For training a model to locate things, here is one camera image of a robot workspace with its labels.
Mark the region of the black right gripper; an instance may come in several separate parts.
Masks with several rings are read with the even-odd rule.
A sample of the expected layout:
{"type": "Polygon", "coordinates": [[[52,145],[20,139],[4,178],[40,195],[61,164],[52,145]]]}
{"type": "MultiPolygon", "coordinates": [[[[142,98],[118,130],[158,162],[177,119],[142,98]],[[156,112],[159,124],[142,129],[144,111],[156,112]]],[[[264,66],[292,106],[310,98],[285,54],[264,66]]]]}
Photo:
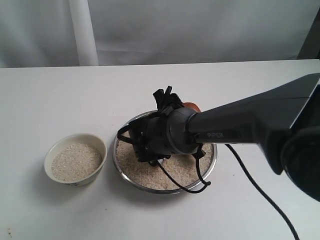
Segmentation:
{"type": "Polygon", "coordinates": [[[166,123],[158,113],[149,113],[128,124],[133,149],[140,163],[169,159],[172,149],[169,147],[166,123]]]}

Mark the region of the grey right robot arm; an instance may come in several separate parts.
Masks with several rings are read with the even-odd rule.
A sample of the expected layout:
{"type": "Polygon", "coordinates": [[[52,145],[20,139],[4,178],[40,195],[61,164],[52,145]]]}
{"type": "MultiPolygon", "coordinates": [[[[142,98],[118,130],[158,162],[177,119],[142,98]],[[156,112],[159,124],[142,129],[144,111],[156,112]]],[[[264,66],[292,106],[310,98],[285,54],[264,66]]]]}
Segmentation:
{"type": "Polygon", "coordinates": [[[320,75],[203,112],[181,107],[130,124],[142,161],[193,154],[198,144],[256,144],[273,172],[320,198],[320,75]]]}

